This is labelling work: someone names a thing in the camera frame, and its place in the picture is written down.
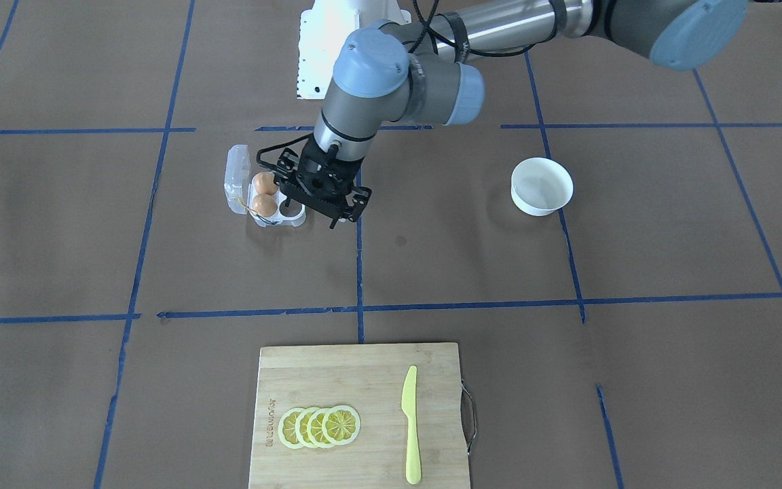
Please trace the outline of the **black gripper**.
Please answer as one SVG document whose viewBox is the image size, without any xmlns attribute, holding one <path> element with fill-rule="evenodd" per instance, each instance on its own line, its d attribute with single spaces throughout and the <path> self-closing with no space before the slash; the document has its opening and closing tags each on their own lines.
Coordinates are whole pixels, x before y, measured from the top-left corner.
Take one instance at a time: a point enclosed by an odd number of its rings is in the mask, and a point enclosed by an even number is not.
<svg viewBox="0 0 782 489">
<path fill-rule="evenodd" d="M 300 203 L 329 217 L 331 229 L 341 220 L 359 221 L 372 195 L 372 189 L 356 184 L 363 159 L 339 159 L 338 143 L 323 151 L 313 135 L 298 137 L 280 148 L 273 174 L 285 207 L 292 201 Z"/>
</svg>

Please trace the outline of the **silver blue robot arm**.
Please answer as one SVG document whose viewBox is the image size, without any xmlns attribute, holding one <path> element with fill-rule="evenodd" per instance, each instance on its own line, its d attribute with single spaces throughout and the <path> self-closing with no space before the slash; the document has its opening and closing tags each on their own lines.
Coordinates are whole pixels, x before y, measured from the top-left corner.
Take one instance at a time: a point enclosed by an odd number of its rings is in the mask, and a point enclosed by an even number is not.
<svg viewBox="0 0 782 489">
<path fill-rule="evenodd" d="M 472 60 L 513 58 L 558 37 L 595 36 L 652 64 L 691 71 L 723 50 L 747 16 L 745 1 L 496 1 L 432 7 L 409 24 L 376 19 L 328 48 L 330 75 L 314 129 L 257 163 L 292 201 L 356 222 L 371 189 L 356 177 L 384 123 L 462 125 L 481 111 L 485 83 Z"/>
</svg>

